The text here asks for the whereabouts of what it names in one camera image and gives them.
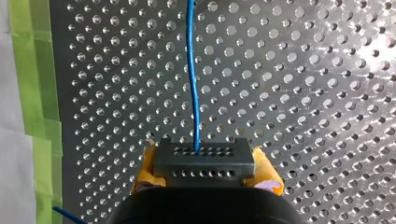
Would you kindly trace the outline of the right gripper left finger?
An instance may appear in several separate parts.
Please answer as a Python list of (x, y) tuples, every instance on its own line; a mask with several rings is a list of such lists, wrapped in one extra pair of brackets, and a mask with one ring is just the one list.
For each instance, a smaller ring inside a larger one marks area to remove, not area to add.
[(146, 140), (146, 143), (148, 147), (143, 152), (143, 162), (132, 185), (132, 194), (144, 189), (166, 186), (165, 178), (156, 177), (153, 173), (153, 161), (158, 144), (150, 138)]

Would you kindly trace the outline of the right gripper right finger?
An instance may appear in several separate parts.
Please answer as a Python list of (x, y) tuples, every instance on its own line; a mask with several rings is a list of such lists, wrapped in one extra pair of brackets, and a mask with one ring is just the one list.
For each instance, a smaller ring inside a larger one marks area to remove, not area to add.
[(284, 181), (262, 151), (262, 147), (254, 147), (252, 156), (255, 162), (255, 174), (244, 180), (244, 186), (264, 189), (281, 196), (284, 192)]

